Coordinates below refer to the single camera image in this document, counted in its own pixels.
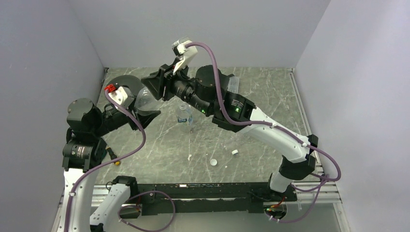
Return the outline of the clear bottle white cap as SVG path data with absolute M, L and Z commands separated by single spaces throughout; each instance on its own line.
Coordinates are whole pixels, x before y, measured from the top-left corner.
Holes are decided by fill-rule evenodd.
M 139 91 L 134 104 L 134 108 L 138 114 L 143 115 L 148 111 L 157 111 L 159 107 L 159 102 L 154 98 L 147 87 Z

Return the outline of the labelled water bottle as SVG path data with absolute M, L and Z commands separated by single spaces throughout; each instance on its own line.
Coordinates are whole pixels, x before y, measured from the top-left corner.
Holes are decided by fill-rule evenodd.
M 182 126 L 182 128 L 188 132 L 192 133 L 193 129 L 193 117 L 191 107 L 183 102 L 176 109 L 177 123 Z

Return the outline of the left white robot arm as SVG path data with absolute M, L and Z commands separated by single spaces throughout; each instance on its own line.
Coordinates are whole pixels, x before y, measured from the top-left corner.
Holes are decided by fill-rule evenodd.
M 138 199 L 137 180 L 131 176 L 117 176 L 103 202 L 91 212 L 94 184 L 106 155 L 116 159 L 103 136 L 129 124 L 138 127 L 112 104 L 101 111 L 88 98 L 80 98 L 68 106 L 66 145 L 63 148 L 64 198 L 59 232 L 103 232 L 114 218 L 121 204 Z

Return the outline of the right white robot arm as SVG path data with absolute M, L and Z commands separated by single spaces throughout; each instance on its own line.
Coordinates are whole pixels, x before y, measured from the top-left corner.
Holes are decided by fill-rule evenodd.
M 194 78 L 188 77 L 188 67 L 174 71 L 173 66 L 162 65 L 156 72 L 141 79 L 157 100 L 168 101 L 178 97 L 191 107 L 212 117 L 212 123 L 234 133 L 248 135 L 274 148 L 282 154 L 279 169 L 275 171 L 266 188 L 273 201 L 284 196 L 294 180 L 302 180 L 315 169 L 311 156 L 317 147 L 317 137 L 292 132 L 266 115 L 254 102 L 228 91 L 229 75 L 212 65 L 200 67 Z

